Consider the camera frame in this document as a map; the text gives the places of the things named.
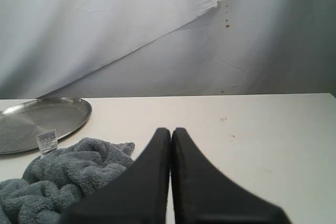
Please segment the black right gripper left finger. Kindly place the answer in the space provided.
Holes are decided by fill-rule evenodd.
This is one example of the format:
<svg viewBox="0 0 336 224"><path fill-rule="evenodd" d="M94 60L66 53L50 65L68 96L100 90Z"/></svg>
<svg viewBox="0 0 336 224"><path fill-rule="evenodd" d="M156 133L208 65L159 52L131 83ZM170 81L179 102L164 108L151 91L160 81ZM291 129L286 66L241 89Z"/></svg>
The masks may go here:
<svg viewBox="0 0 336 224"><path fill-rule="evenodd" d="M158 128L126 171L66 208L59 223L165 223L170 144L169 130Z"/></svg>

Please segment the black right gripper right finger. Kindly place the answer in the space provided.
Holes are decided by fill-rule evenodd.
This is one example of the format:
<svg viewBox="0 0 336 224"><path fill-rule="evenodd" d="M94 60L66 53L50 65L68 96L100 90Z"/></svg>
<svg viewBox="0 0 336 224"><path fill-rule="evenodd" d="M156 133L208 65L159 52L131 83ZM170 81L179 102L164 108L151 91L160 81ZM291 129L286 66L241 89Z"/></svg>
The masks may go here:
<svg viewBox="0 0 336 224"><path fill-rule="evenodd" d="M280 207L221 173L184 128L172 135L171 181L176 223L291 222Z"/></svg>

